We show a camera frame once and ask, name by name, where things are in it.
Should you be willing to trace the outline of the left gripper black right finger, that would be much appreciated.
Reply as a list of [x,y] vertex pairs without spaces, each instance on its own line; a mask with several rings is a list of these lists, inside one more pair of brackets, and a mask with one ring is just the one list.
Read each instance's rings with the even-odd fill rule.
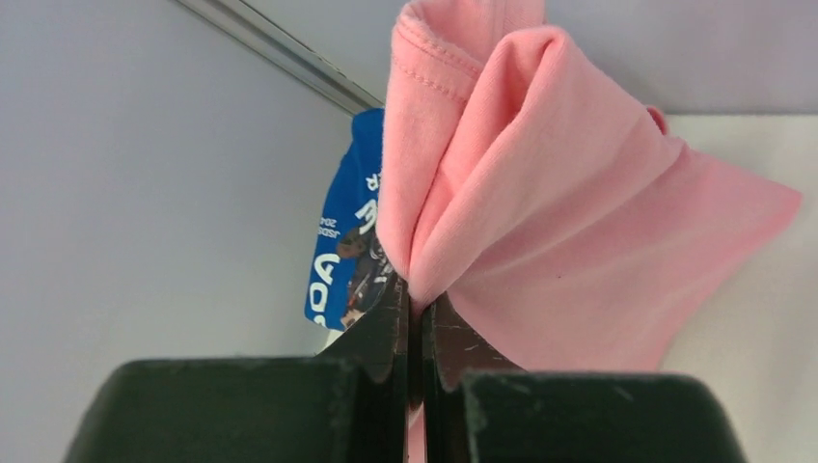
[[730,421],[678,374],[524,371],[452,307],[422,319],[430,462],[742,462]]

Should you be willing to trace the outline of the light pink t-shirt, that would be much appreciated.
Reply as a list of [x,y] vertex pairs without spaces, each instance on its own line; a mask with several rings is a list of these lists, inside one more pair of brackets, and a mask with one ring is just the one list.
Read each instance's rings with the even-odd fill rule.
[[655,369],[800,194],[692,149],[540,1],[412,1],[392,34],[376,231],[517,365]]

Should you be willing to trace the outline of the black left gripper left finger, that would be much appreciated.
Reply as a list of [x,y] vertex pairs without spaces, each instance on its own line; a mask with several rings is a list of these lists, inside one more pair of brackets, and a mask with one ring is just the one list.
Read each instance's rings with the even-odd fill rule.
[[375,306],[312,357],[150,359],[116,368],[68,462],[402,462],[408,297]]

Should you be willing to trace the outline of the grey corner frame post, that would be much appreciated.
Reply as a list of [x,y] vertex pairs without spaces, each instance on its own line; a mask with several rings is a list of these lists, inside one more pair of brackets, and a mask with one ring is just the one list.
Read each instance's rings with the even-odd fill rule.
[[181,6],[349,115],[383,105],[339,68],[248,1],[179,0]]

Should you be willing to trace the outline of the folded blue printed t-shirt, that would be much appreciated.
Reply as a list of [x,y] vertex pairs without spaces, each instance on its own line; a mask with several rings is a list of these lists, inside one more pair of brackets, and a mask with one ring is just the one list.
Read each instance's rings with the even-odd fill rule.
[[352,119],[352,140],[319,220],[305,317],[344,331],[378,304],[394,269],[377,234],[384,110]]

